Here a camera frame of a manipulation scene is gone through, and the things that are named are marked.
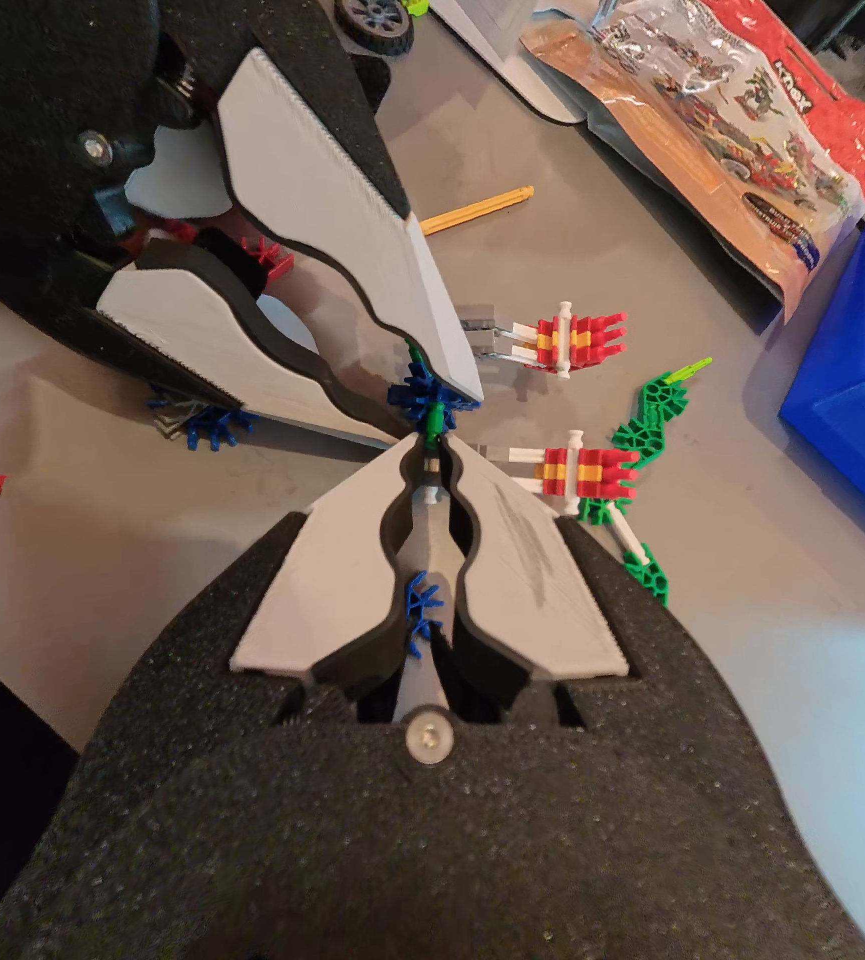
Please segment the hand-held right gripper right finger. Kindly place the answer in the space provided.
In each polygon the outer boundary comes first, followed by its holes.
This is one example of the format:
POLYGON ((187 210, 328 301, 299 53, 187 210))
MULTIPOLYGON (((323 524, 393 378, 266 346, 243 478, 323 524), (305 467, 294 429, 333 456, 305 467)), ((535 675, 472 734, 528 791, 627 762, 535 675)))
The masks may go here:
POLYGON ((463 440, 446 436, 441 453, 463 555, 451 629, 460 676, 476 689, 629 676, 566 517, 463 440))

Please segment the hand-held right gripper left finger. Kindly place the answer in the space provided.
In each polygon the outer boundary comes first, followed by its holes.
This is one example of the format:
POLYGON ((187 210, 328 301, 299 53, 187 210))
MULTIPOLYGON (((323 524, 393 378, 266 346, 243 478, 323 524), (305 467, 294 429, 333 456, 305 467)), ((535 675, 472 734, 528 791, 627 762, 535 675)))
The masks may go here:
POLYGON ((316 499, 229 662, 292 679, 389 679, 406 656, 406 576, 416 435, 316 499))

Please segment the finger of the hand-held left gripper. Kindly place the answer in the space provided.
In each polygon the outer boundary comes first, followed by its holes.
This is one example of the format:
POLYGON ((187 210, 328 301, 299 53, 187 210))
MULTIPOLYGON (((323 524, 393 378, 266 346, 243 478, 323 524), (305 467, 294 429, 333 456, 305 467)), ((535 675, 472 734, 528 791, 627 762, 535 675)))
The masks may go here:
POLYGON ((377 449, 400 440, 388 428, 343 413, 319 381, 265 354, 228 301, 188 270, 121 270, 97 310, 225 391, 246 412, 377 449))
POLYGON ((265 232, 343 272, 376 323, 472 402, 484 391, 415 214, 400 217, 262 49, 218 100, 235 201, 265 232))

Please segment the multicoloured construction toy model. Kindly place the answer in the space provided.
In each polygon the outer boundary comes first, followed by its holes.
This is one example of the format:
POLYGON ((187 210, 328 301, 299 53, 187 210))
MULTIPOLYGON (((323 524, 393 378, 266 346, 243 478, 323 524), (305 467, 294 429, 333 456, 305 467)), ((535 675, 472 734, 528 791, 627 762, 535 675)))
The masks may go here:
MULTIPOLYGON (((592 318, 577 315, 563 301, 550 319, 535 324, 502 318, 493 306, 471 305, 458 310, 459 322, 474 359, 509 361, 523 368, 568 380, 572 374, 601 365, 626 346, 626 316, 592 318)), ((445 434, 456 429, 456 414, 478 408, 428 370, 408 365, 403 382, 389 387, 387 402, 424 438, 427 405, 446 407, 445 434)), ((586 501, 635 498, 632 483, 638 476, 640 455, 584 444, 583 431, 571 430, 564 445, 525 448, 480 445, 475 451, 493 464, 520 471, 513 480, 535 496, 560 501, 561 513, 578 518, 586 501)))

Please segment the red fan connector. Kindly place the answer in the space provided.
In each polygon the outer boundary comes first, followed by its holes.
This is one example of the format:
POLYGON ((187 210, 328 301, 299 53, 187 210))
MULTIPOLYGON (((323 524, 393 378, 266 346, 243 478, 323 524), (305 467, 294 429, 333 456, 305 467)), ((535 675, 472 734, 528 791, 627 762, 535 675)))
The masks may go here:
POLYGON ((176 220, 164 222, 144 222, 127 238, 118 242, 118 246, 131 258, 137 258, 152 240, 161 239, 182 244, 193 244, 199 236, 199 227, 176 220))
POLYGON ((241 236, 239 244, 265 274, 265 286, 277 282, 295 269, 295 255, 264 234, 241 236))

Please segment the blue and grey snowflake connectors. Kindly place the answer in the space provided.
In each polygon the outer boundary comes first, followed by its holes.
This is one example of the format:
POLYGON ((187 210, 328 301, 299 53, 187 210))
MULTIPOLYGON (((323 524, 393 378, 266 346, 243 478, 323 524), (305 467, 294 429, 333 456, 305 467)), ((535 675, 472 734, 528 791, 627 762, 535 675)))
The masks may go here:
POLYGON ((146 402, 159 434, 174 441, 183 438, 186 448, 197 451, 206 442, 213 452, 225 443, 238 444, 237 430, 252 433, 260 417, 243 410, 226 409, 195 398, 189 398, 156 385, 150 385, 152 397, 146 402))

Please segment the blue snowflake connector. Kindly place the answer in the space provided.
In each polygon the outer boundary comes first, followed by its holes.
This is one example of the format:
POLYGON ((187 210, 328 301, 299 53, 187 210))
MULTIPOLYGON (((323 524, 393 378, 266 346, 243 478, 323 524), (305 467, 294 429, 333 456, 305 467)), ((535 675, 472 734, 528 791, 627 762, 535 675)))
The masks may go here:
POLYGON ((405 586, 406 654, 416 664, 424 659, 426 647, 443 636, 443 623, 437 611, 445 607, 439 597, 439 585, 428 582, 427 570, 416 571, 405 586))

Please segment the long yellow rod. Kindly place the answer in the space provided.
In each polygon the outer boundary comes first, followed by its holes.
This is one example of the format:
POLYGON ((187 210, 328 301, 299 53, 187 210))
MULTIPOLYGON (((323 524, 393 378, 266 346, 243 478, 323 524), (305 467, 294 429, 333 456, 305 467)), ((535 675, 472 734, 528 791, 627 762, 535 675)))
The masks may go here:
POLYGON ((437 214, 420 222, 422 234, 431 236, 450 230, 493 213, 521 205, 535 196, 535 187, 522 186, 502 194, 437 214))

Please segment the black toy wheel assembly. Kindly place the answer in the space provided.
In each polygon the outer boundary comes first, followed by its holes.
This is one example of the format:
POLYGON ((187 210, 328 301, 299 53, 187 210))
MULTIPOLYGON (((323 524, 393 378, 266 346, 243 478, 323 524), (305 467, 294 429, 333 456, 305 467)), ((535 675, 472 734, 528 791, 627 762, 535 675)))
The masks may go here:
POLYGON ((414 17, 401 1, 334 1, 332 11, 346 36, 369 53, 397 58, 414 47, 414 17))

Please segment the white desk stand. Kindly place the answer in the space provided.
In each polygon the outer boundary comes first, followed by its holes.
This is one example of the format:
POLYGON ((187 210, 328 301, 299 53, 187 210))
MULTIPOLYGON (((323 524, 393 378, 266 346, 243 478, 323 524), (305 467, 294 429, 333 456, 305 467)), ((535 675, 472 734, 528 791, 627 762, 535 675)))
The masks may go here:
POLYGON ((433 14, 535 114, 577 126, 587 111, 521 41, 537 1, 431 1, 433 14))

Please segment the orange toy package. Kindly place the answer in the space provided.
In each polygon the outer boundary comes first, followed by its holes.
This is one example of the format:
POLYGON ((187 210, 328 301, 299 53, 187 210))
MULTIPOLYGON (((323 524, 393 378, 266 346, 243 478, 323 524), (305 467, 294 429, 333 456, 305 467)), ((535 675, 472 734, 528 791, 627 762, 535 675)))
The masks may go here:
POLYGON ((865 216, 865 102, 766 2, 541 2, 524 51, 588 95, 790 318, 865 216))

